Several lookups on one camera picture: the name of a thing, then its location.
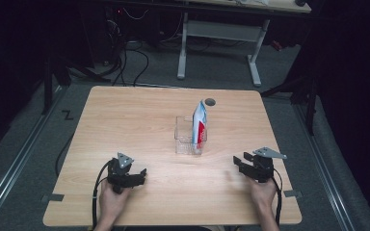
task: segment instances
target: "snack bag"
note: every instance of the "snack bag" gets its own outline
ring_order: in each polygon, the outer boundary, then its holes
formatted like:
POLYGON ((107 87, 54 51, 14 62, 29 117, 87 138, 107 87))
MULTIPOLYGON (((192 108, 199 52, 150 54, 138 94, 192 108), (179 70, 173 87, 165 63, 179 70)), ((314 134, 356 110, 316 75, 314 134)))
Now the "snack bag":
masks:
POLYGON ((194 149, 197 154, 202 152, 206 131, 206 109, 205 106, 203 106, 202 100, 200 100, 194 111, 192 130, 192 144, 194 145, 194 149))

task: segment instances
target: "person's left hand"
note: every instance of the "person's left hand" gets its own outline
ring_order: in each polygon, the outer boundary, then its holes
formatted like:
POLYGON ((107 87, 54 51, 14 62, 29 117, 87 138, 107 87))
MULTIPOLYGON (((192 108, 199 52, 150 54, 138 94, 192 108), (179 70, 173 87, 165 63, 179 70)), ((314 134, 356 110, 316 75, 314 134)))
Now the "person's left hand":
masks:
POLYGON ((95 231, 111 230, 122 213, 125 202, 132 189, 124 189, 121 194, 113 191, 113 185, 104 180, 101 183, 100 218, 95 231))

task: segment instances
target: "transparent container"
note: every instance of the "transparent container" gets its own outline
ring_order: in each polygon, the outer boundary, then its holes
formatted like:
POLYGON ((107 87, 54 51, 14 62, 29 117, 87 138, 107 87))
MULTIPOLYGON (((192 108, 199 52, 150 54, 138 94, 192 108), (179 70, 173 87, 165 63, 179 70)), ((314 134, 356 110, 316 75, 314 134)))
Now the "transparent container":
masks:
POLYGON ((203 134, 202 143, 192 143, 193 120, 191 116, 178 116, 175 126, 175 153, 177 154, 202 154, 203 147, 207 140, 207 127, 203 134))

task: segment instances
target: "light wood surface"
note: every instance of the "light wood surface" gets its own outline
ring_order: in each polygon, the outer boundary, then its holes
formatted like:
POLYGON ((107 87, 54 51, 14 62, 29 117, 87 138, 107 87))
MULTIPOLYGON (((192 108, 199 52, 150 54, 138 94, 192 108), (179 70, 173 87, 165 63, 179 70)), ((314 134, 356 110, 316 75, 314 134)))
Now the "light wood surface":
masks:
MULTIPOLYGON (((130 195, 118 225, 257 224, 245 176, 232 158, 243 160, 244 151, 263 146, 278 150, 257 91, 94 87, 53 191, 65 197, 49 202, 43 222, 92 225, 95 179, 122 152, 135 160, 131 174, 146 168, 147 176, 130 195), (206 98, 216 105, 206 106, 203 153, 175 154, 175 118, 191 116, 206 98)), ((292 190, 283 161, 274 164, 283 190, 292 190)), ((280 223, 301 219, 296 199, 283 196, 280 223)))
POLYGON ((187 2, 198 2, 205 4, 218 4, 227 5, 232 7, 246 7, 246 8, 257 8, 269 11, 280 11, 280 12, 291 12, 291 13, 310 13, 311 8, 308 4, 299 7, 294 0, 269 0, 269 4, 265 5, 260 1, 246 0, 241 1, 242 6, 237 6, 234 0, 187 0, 187 2))

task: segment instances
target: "human hand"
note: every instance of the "human hand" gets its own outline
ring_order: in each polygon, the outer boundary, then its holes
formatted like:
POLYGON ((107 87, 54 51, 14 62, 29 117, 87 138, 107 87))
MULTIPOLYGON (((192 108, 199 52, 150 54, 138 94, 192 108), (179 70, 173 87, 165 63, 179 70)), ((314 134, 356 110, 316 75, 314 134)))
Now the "human hand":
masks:
POLYGON ((265 183, 246 177, 251 188, 251 200, 256 207, 263 231, 279 230, 272 210, 273 199, 276 195, 276 184, 272 179, 265 183))
POLYGON ((100 218, 94 231, 107 230, 113 228, 116 219, 122 213, 125 202, 132 189, 124 189, 121 194, 113 191, 113 186, 104 180, 101 183, 100 194, 100 218))

